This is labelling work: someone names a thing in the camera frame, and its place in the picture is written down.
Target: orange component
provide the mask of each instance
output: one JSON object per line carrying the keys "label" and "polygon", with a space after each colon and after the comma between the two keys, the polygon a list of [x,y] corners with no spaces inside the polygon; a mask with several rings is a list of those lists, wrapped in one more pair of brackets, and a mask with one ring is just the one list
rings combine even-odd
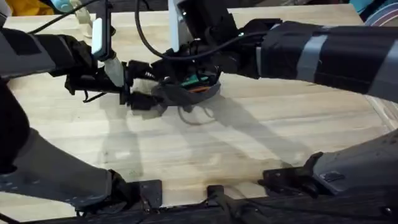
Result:
{"label": "orange component", "polygon": [[189,90],[189,92],[191,92],[191,93],[200,93],[200,92],[203,92],[203,91],[207,91],[209,89],[210,89],[210,87],[208,87],[208,86],[199,86],[199,87],[196,87],[196,88],[193,88],[193,89]]}

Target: black mount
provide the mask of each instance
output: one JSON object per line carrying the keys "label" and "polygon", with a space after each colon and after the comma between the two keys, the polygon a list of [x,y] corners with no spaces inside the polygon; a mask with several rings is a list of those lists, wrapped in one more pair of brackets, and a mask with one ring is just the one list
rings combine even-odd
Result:
{"label": "black mount", "polygon": [[151,212],[158,210],[162,204],[162,181],[147,180],[127,183],[117,172],[112,173],[112,192],[100,203],[76,208],[78,217],[91,215],[116,214],[126,210]]}
{"label": "black mount", "polygon": [[303,167],[264,170],[263,179],[258,184],[263,186],[270,196],[309,195],[317,198],[319,195],[332,195],[313,178],[313,167],[323,155],[322,152],[312,155]]}

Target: wire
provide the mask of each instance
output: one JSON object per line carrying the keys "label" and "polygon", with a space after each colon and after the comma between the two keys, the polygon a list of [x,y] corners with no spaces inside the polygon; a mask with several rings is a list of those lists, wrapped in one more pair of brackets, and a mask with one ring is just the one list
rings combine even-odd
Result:
{"label": "wire", "polygon": [[36,29],[34,29],[34,30],[28,32],[28,34],[36,34],[36,33],[40,32],[40,31],[46,29],[47,27],[51,26],[52,24],[54,24],[54,23],[60,21],[61,19],[65,18],[65,17],[67,17],[67,16],[69,16],[69,15],[72,15],[72,14],[75,13],[76,11],[79,11],[80,9],[82,9],[82,8],[84,8],[84,7],[86,7],[86,6],[88,6],[89,4],[93,4],[94,2],[97,2],[97,1],[100,1],[100,0],[90,0],[90,1],[88,1],[88,2],[86,2],[86,3],[84,3],[84,4],[81,4],[81,5],[79,5],[78,7],[72,9],[71,11],[66,12],[65,14],[63,14],[63,15],[61,15],[61,16],[58,16],[57,18],[51,20],[50,22],[48,22],[48,23],[46,23],[46,24],[40,26],[39,28],[36,28]]}
{"label": "wire", "polygon": [[250,33],[250,34],[245,34],[245,35],[242,35],[242,36],[239,36],[239,37],[235,37],[235,38],[233,38],[233,39],[231,39],[231,40],[229,40],[229,41],[227,41],[227,42],[225,42],[225,43],[223,43],[223,44],[221,44],[221,45],[219,45],[219,46],[217,46],[217,47],[215,47],[215,48],[213,48],[213,49],[211,49],[211,50],[209,50],[209,51],[207,51],[205,53],[201,53],[201,54],[193,55],[193,56],[188,56],[188,57],[171,57],[171,56],[168,56],[168,55],[164,55],[164,54],[160,53],[159,51],[157,51],[156,49],[154,49],[148,43],[147,39],[145,38],[145,35],[142,32],[141,22],[139,20],[140,2],[141,2],[141,0],[136,0],[136,11],[135,11],[136,26],[137,26],[137,31],[138,31],[139,37],[140,37],[142,43],[148,48],[149,51],[151,51],[154,55],[156,55],[156,56],[158,56],[158,57],[160,57],[162,59],[165,59],[165,60],[187,61],[187,60],[197,60],[197,59],[200,59],[200,58],[209,57],[210,55],[213,55],[213,54],[219,52],[220,50],[222,50],[222,49],[224,49],[224,48],[226,48],[226,47],[228,47],[228,46],[230,46],[232,44],[235,44],[235,43],[237,43],[237,42],[239,42],[239,41],[241,41],[243,39],[247,39],[249,37],[255,37],[255,36],[260,36],[260,35],[266,35],[267,34],[267,31],[253,32],[253,33]]}

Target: wooden table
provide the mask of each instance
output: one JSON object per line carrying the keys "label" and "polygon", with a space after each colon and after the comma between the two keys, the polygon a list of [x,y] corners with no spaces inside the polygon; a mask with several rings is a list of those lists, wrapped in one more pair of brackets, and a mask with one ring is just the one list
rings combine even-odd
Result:
{"label": "wooden table", "polygon": [[[331,26],[362,24],[351,5],[231,12],[238,26],[264,17]],[[141,17],[149,42],[159,50],[169,48],[167,12]],[[52,18],[15,17],[6,27],[28,31]],[[133,13],[113,14],[112,24],[117,29],[113,47],[121,60],[157,59],[141,44]],[[73,16],[43,33],[83,39]],[[191,114],[169,108],[159,117],[119,106],[117,95],[83,104],[83,94],[70,96],[64,81],[42,74],[13,80],[10,87],[31,126],[51,143],[87,163],[112,168],[127,181],[161,179],[164,205],[199,202],[210,184],[227,185],[234,197],[262,196],[264,190],[254,183],[263,170],[299,166],[314,152],[339,151],[389,131],[364,96],[305,82],[223,75],[220,96]],[[74,215],[66,204],[4,193],[0,211],[18,220]]]}

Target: white mounting bracket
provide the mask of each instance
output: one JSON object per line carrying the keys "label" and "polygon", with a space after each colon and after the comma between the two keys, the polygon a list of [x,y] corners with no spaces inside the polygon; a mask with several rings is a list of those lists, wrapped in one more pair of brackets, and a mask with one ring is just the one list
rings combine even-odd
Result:
{"label": "white mounting bracket", "polygon": [[185,0],[169,0],[169,26],[170,26],[170,44],[174,52],[180,50],[182,44],[193,40],[183,15],[177,4]]}

